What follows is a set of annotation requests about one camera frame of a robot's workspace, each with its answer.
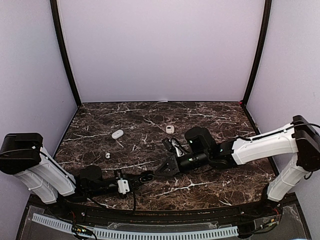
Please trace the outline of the beige gold-rimmed charging case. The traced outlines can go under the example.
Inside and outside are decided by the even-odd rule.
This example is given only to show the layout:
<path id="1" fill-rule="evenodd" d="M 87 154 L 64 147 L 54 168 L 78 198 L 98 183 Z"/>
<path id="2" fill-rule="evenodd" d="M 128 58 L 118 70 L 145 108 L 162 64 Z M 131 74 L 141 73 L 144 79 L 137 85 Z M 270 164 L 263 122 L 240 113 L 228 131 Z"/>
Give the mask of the beige gold-rimmed charging case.
<path id="1" fill-rule="evenodd" d="M 175 132 L 175 127 L 173 125 L 167 125 L 165 131 L 167 134 L 173 134 Z"/>

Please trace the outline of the black round charging case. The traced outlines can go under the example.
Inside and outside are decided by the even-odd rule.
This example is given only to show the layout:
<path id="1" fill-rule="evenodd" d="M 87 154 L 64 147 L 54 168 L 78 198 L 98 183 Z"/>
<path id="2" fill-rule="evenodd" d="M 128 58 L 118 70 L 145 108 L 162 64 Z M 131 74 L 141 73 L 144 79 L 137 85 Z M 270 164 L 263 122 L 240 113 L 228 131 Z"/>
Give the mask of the black round charging case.
<path id="1" fill-rule="evenodd" d="M 139 181 L 141 183 L 145 184 L 145 183 L 149 183 L 149 182 L 153 181 L 154 178 L 155 178 L 154 172 L 151 170 L 147 170 L 147 171 L 143 171 L 140 174 Z"/>

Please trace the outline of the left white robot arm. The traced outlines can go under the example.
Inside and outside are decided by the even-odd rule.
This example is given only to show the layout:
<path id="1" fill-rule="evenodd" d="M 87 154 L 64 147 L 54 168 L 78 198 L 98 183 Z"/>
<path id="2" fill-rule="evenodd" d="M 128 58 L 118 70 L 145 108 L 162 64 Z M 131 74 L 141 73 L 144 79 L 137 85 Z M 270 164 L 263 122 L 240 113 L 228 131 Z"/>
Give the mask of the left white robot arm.
<path id="1" fill-rule="evenodd" d="M 152 171 L 125 174 L 120 169 L 114 176 L 103 178 L 102 169 L 89 165 L 74 176 L 64 170 L 43 146 L 39 133 L 9 133 L 0 148 L 0 170 L 19 179 L 60 218 L 67 218 L 73 203 L 118 193 L 122 198 L 154 179 Z"/>

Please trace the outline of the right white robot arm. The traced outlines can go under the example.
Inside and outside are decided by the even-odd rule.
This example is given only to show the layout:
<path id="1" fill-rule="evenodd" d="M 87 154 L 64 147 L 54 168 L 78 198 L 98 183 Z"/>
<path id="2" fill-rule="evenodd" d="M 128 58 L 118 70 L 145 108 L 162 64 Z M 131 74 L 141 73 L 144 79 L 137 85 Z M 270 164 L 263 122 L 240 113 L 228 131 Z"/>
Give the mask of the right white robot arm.
<path id="1" fill-rule="evenodd" d="M 292 122 L 276 130 L 216 143 L 207 128 L 196 126 L 184 135 L 190 152 L 179 155 L 168 138 L 162 141 L 173 155 L 165 159 L 155 174 L 171 177 L 205 165 L 217 170 L 231 169 L 255 160 L 291 154 L 289 163 L 275 180 L 267 184 L 262 201 L 255 205 L 255 213 L 266 217 L 301 179 L 320 169 L 320 134 L 317 128 L 319 125 L 296 115 Z"/>

